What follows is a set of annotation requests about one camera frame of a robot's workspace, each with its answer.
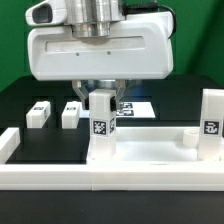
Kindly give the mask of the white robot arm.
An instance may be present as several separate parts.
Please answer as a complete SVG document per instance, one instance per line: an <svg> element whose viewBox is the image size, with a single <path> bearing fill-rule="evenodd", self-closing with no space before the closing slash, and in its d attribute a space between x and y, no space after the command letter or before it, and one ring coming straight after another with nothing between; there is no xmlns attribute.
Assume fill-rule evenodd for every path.
<svg viewBox="0 0 224 224"><path fill-rule="evenodd" d="M171 37L176 32L172 9L155 1L127 5L124 0L43 0L25 13L31 73L38 80L70 80L83 107L90 106L84 80L116 94L120 107L126 82L163 79L173 70Z"/></svg>

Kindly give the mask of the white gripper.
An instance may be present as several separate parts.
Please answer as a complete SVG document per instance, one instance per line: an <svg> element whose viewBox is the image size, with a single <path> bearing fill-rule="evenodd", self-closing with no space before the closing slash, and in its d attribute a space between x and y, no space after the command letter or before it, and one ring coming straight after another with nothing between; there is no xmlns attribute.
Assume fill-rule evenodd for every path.
<svg viewBox="0 0 224 224"><path fill-rule="evenodd" d="M113 23L102 38L72 36L68 26L36 28L28 35L31 73L38 80L73 80L82 108L89 109L87 84L81 80L163 79L173 70L169 12L129 15ZM115 80L110 109L120 109L125 80Z"/></svg>

